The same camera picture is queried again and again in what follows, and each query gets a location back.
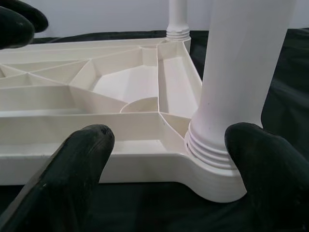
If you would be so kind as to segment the white plastic table leg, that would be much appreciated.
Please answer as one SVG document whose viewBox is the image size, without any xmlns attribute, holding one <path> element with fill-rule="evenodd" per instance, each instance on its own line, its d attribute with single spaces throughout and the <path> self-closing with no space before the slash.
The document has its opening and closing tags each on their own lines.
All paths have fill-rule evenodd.
<svg viewBox="0 0 309 232">
<path fill-rule="evenodd" d="M 297 0 L 214 0 L 202 91 L 186 134 L 207 169 L 233 170 L 224 142 L 235 123 L 261 113 Z"/>
<path fill-rule="evenodd" d="M 169 23 L 166 30 L 167 40 L 185 41 L 189 37 L 187 0 L 169 0 Z"/>
</svg>

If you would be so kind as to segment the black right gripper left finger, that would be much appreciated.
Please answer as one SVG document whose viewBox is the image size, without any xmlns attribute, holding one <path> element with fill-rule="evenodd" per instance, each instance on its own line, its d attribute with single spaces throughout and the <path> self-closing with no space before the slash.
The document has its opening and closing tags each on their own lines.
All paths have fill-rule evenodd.
<svg viewBox="0 0 309 232">
<path fill-rule="evenodd" d="M 69 135 L 0 215 L 0 232 L 82 232 L 114 144 L 102 124 Z"/>
</svg>

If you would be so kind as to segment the white plastic table top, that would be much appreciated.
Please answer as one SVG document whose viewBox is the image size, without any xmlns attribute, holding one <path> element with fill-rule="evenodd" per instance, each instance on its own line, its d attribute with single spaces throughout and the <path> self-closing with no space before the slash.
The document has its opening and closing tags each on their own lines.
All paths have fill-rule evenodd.
<svg viewBox="0 0 309 232">
<path fill-rule="evenodd" d="M 109 129 L 101 183 L 178 182 L 213 202 L 246 188 L 226 152 L 194 150 L 201 80 L 187 42 L 137 39 L 0 51 L 0 185 L 22 185 L 64 142 Z"/>
</svg>

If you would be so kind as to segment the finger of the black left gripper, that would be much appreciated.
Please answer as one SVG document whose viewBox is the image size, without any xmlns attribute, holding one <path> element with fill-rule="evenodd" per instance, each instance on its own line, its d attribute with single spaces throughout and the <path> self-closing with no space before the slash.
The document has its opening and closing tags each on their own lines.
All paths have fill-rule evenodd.
<svg viewBox="0 0 309 232">
<path fill-rule="evenodd" d="M 25 17 L 34 27 L 35 33 L 40 33 L 48 28 L 47 17 L 37 8 L 29 4 L 0 4 L 0 7 L 12 10 Z"/>
<path fill-rule="evenodd" d="M 28 45 L 34 37 L 34 26 L 24 17 L 0 18 L 0 50 Z"/>
</svg>

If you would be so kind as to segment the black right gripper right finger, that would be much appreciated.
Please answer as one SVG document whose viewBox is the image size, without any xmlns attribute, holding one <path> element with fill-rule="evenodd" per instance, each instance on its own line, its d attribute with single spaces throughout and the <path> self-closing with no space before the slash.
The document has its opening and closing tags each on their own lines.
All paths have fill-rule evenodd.
<svg viewBox="0 0 309 232">
<path fill-rule="evenodd" d="M 287 140 L 252 123 L 225 131 L 261 232 L 309 232 L 309 161 Z"/>
</svg>

